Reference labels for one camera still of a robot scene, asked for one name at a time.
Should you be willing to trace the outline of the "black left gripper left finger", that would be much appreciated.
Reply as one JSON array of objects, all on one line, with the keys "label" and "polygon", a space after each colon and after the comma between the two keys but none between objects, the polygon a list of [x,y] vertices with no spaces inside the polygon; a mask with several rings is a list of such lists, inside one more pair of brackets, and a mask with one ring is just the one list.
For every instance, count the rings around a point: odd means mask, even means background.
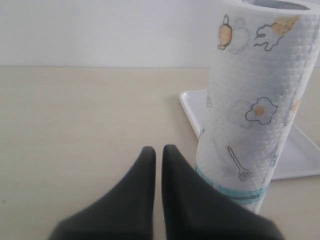
[{"label": "black left gripper left finger", "polygon": [[151,240],[156,152],[142,148],[126,175],[101,199],[62,220],[51,240]]}]

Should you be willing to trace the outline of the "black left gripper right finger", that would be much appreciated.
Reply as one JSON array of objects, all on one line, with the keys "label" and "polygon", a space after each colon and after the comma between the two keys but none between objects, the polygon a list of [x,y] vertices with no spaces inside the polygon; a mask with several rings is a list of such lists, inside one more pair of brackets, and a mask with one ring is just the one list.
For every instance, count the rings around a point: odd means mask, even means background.
[{"label": "black left gripper right finger", "polygon": [[168,240],[282,240],[271,220],[209,186],[179,149],[163,148],[161,193]]}]

